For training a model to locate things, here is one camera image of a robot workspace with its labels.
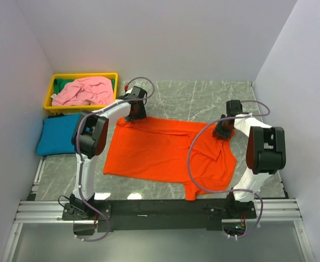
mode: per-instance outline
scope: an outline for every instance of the white wall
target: white wall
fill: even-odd
[[[255,86],[265,121],[285,129],[283,179],[320,261],[320,1],[298,0]]]
[[[35,176],[43,99],[52,74],[13,0],[0,0],[0,259]]]
[[[55,72],[255,80],[296,0],[17,0]]]

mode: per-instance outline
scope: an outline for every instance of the marble surface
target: marble surface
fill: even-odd
[[[121,83],[119,93],[125,83]],[[137,85],[150,90],[146,81]],[[226,113],[226,101],[231,99],[255,100],[248,81],[158,81],[156,92],[146,104],[148,116],[183,121],[211,122]],[[244,103],[244,111],[259,113],[257,104]],[[104,175],[103,168],[115,127],[109,127],[108,142],[99,156],[94,187],[98,199],[183,199],[184,187],[178,183],[145,181],[114,175]],[[237,184],[245,169],[247,138],[237,132],[230,143],[237,159],[235,173],[229,187]],[[69,196],[75,184],[75,154],[47,156],[36,200],[57,200]],[[269,178],[260,192],[264,198],[285,197],[279,174]],[[199,198],[224,198],[223,194],[205,194]]]

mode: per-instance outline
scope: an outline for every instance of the yellow plastic bin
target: yellow plastic bin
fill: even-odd
[[[64,113],[64,112],[81,112],[83,110],[93,111],[101,109],[107,105],[62,105],[62,106],[52,106],[51,95],[54,94],[54,80],[57,78],[61,79],[79,79],[87,78],[90,76],[103,76],[108,79],[115,79],[114,84],[114,100],[116,99],[117,93],[117,73],[88,73],[88,74],[55,74],[52,76],[49,90],[44,102],[44,109],[49,110],[51,113]]]

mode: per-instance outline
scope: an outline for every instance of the orange shirt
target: orange shirt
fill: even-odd
[[[187,200],[199,189],[187,171],[187,155],[195,136],[207,124],[147,117],[120,119],[112,137],[103,173],[161,182],[183,183]],[[236,159],[229,141],[212,137],[214,125],[195,143],[191,171],[195,180],[210,190],[225,190],[232,179]]]

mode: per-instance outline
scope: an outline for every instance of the pink cloth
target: pink cloth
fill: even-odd
[[[110,79],[91,76],[67,83],[52,100],[52,105],[109,105],[113,98]]]

